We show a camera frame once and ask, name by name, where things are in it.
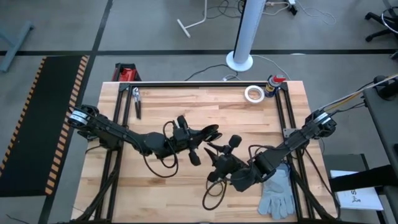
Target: gray glove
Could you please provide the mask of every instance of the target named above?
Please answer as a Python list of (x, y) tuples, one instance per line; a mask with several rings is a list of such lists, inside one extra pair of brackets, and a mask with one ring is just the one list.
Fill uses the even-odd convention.
[(258, 212), (261, 215), (271, 214), (275, 220), (294, 214), (293, 192), (286, 164), (281, 164), (275, 174), (263, 183)]

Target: white tape roll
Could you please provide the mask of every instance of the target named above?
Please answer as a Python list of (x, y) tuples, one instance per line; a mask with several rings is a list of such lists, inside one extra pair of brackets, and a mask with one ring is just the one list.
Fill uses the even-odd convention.
[[(250, 91), (256, 91), (258, 92), (258, 94), (260, 95), (260, 98), (254, 100), (252, 98), (250, 98), (249, 96), (249, 92)], [(249, 86), (245, 89), (244, 91), (244, 97), (246, 98), (247, 101), (249, 101), (250, 103), (260, 103), (263, 99), (264, 99), (264, 90), (262, 90), (262, 88), (258, 87), (258, 86)]]

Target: black metal frame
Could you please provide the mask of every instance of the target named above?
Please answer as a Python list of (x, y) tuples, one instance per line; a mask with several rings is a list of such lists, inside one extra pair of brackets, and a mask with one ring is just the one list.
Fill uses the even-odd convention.
[[(128, 122), (128, 114), (130, 110), (130, 104), (131, 104), (131, 92), (134, 87), (159, 87), (159, 88), (167, 88), (167, 87), (232, 87), (232, 86), (240, 86), (240, 87), (247, 87), (247, 85), (258, 85), (258, 86), (265, 86), (267, 82), (134, 82), (134, 83), (120, 83), (119, 85), (119, 91), (118, 91), (118, 97), (116, 100), (116, 106), (114, 110), (114, 116), (113, 116), (113, 121), (118, 122), (118, 118), (120, 115), (120, 107), (121, 107), (121, 101), (123, 94), (125, 90), (127, 90), (127, 100), (126, 100), (126, 107), (124, 109), (124, 114), (123, 114), (123, 121), (122, 125), (127, 126)], [(285, 96), (285, 102), (286, 102), (286, 107), (287, 107), (287, 113), (289, 116), (289, 122), (291, 128), (296, 128), (295, 124), (295, 119), (294, 119), (294, 113), (293, 113), (293, 108), (289, 96), (289, 88), (287, 86), (287, 83), (283, 83), (281, 86), (281, 91), (284, 92)], [(283, 106), (282, 106), (282, 101), (280, 98), (280, 92), (278, 92), (275, 96), (276, 98), (276, 105), (278, 109), (278, 115), (279, 115), (279, 122), (280, 122), (280, 128), (283, 130), (286, 128), (286, 122), (284, 118), (284, 112), (283, 112)], [(123, 154), (123, 147), (121, 150), (116, 151), (116, 162), (114, 165), (114, 169), (120, 169), (121, 166), (121, 158)], [(103, 175), (101, 178), (101, 188), (105, 186), (105, 183), (108, 180), (108, 175), (109, 175), (109, 168), (111, 164), (111, 158), (112, 158), (112, 152), (108, 151), (106, 153), (105, 157), (105, 163), (104, 163), (104, 169), (103, 169)], [(293, 159), (292, 156), (288, 156), (287, 158), (289, 164), (293, 166)], [(304, 162), (301, 153), (297, 153), (297, 161), (298, 161), (298, 166), (300, 168), (300, 175), (302, 177), (305, 177), (303, 181), (307, 184), (307, 178), (306, 178), (306, 172), (304, 169)], [(111, 193), (109, 196), (109, 205), (108, 205), (108, 211), (106, 214), (106, 220), (111, 222), (112, 217), (113, 217), (113, 210), (114, 210), (114, 203), (116, 200), (116, 191), (118, 187), (118, 179), (119, 179), (119, 172), (116, 173), (116, 178), (113, 178), (113, 183), (111, 187)], [(302, 213), (302, 208), (301, 208), (301, 203), (299, 199), (299, 192), (296, 184), (292, 184), (292, 191), (294, 195), (294, 200), (295, 200), (295, 208), (296, 208), (296, 214), (297, 214), (297, 219), (303, 219), (303, 213)], [(305, 199), (305, 203), (308, 208), (308, 215), (310, 219), (314, 219), (314, 212), (313, 208), (310, 205), (310, 202)], [(103, 220), (101, 219), (103, 211), (103, 198), (100, 200), (98, 206), (96, 207), (95, 210), (95, 220)]]

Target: wooden table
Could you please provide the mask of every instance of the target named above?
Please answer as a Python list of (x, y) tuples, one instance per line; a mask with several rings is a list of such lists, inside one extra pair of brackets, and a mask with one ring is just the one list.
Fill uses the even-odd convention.
[[(302, 82), (289, 82), (288, 85), (297, 127), (301, 127), (304, 124), (304, 119), (310, 114), (304, 86)], [(103, 83), (99, 96), (100, 113), (109, 118), (113, 117), (118, 86), (119, 83)], [(176, 119), (177, 116), (183, 114), (188, 125), (193, 129), (201, 129), (209, 124), (218, 124), (219, 132), (224, 135), (215, 141), (215, 144), (227, 144), (233, 134), (240, 135), (243, 139), (242, 143), (233, 151), (233, 154), (246, 161), (249, 159), (249, 145), (277, 146), (282, 141), (282, 134), (275, 99), (266, 98), (259, 104), (250, 104), (243, 97), (244, 89), (245, 87), (140, 88), (142, 120), (136, 119), (134, 103), (132, 103), (129, 128), (138, 133), (151, 131), (161, 133), (162, 127), (167, 121)], [(123, 98), (122, 105), (124, 105), (126, 94)], [(286, 108), (284, 110), (286, 121), (289, 123)], [(123, 112), (119, 117), (119, 123), (121, 123), (122, 117)], [(91, 142), (89, 147), (95, 145), (98, 145), (98, 142)], [(253, 185), (245, 192), (237, 192), (232, 186), (228, 186), (226, 196), (217, 209), (207, 211), (202, 208), (201, 200), (206, 190), (206, 177), (209, 172), (214, 170), (203, 146), (205, 146), (204, 143), (197, 150), (201, 166), (191, 165), (188, 152), (184, 151), (178, 155), (180, 163), (178, 174), (169, 179), (161, 179), (149, 171), (142, 156), (131, 145), (125, 144), (112, 221), (274, 222), (270, 216), (262, 216), (257, 212), (262, 192), (261, 184)], [(327, 181), (318, 142), (311, 141), (307, 149), (317, 163), (323, 178)], [(105, 154), (105, 150), (99, 148), (86, 155), (75, 208), (84, 210), (97, 194)], [(173, 170), (163, 167), (154, 156), (150, 156), (148, 161), (150, 166), (160, 174), (173, 172)], [(336, 210), (332, 198), (306, 156), (304, 161), (311, 191), (326, 210), (335, 215)], [(166, 163), (171, 164), (171, 162), (172, 158), (166, 160)], [(307, 209), (301, 191), (299, 196), (304, 217), (307, 217)], [(208, 197), (206, 204), (208, 207), (212, 207), (218, 200), (218, 197)], [(107, 204), (106, 198), (104, 211), (107, 209)], [(76, 218), (80, 214), (80, 211), (74, 209), (72, 218)], [(281, 221), (294, 222), (296, 220), (296, 216), (291, 215)]]

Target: white paper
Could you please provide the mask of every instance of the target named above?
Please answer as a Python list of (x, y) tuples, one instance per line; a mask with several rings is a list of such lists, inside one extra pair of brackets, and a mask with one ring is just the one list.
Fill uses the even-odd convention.
[[(331, 177), (355, 174), (354, 171), (331, 170)], [(383, 210), (383, 206), (374, 187), (337, 192), (341, 208)]]

